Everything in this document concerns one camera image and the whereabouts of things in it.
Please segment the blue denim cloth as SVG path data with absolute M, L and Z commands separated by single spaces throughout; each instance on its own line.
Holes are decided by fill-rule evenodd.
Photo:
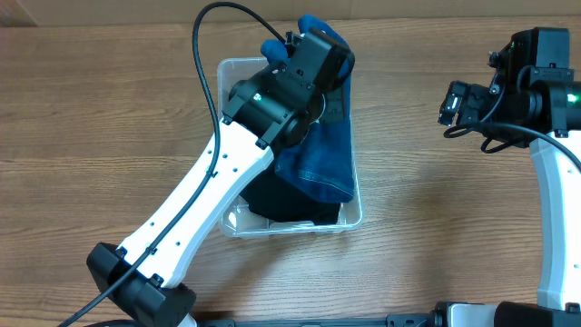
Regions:
M 284 181 L 321 203 L 348 203 L 354 197 L 351 159 L 350 88 L 354 64 L 339 72 L 344 80 L 347 120 L 336 124 L 310 125 L 304 140 L 280 152 L 274 172 Z

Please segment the black cloth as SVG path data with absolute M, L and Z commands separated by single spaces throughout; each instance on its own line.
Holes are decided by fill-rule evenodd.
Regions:
M 242 191 L 242 199 L 252 213 L 276 223 L 313 222 L 336 224 L 339 203 L 321 203 L 284 181 L 273 168 L 259 174 Z

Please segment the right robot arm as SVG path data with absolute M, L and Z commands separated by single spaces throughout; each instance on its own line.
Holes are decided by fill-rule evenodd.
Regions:
M 570 33 L 535 27 L 489 55 L 489 86 L 450 83 L 438 122 L 448 139 L 479 133 L 494 154 L 527 148 L 537 174 L 542 265 L 534 304 L 439 302 L 427 326 L 577 326 L 580 323 L 580 83 Z

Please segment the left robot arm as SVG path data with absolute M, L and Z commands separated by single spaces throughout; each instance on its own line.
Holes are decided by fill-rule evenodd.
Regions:
M 183 283 L 203 240 L 238 200 L 276 222 L 332 222 L 337 200 L 311 198 L 274 172 L 340 93 L 350 49 L 311 29 L 288 34 L 288 57 L 237 82 L 204 153 L 147 222 L 120 244 L 99 243 L 87 266 L 99 290 L 137 326 L 191 326 Z

